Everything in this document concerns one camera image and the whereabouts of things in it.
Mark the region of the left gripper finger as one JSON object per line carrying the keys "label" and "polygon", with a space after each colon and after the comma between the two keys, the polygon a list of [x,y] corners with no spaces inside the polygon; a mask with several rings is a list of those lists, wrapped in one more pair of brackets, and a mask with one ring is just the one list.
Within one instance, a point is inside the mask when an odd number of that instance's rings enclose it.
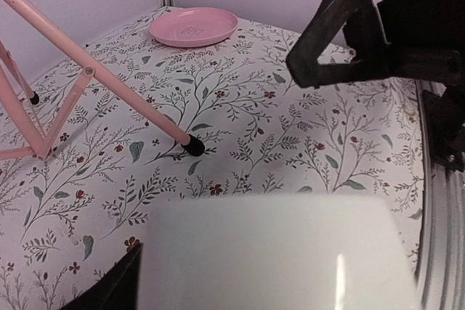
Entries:
{"label": "left gripper finger", "polygon": [[64,305],[64,310],[110,310],[137,307],[142,244],[132,248],[86,292]]}

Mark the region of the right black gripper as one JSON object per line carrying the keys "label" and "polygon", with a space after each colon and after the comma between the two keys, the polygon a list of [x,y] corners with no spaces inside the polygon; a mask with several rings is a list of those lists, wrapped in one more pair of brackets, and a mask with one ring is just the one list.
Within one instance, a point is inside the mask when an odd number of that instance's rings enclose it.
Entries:
{"label": "right black gripper", "polygon": [[[318,58],[336,34],[355,50],[348,63]],[[322,0],[286,57],[300,87],[398,76],[464,84],[464,0]]]}

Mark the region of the white metronome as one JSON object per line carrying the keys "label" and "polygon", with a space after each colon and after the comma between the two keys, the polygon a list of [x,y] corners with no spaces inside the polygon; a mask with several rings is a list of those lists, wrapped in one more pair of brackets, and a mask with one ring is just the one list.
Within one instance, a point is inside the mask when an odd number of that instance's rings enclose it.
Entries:
{"label": "white metronome", "polygon": [[385,202],[247,195],[150,214],[138,309],[419,309]]}

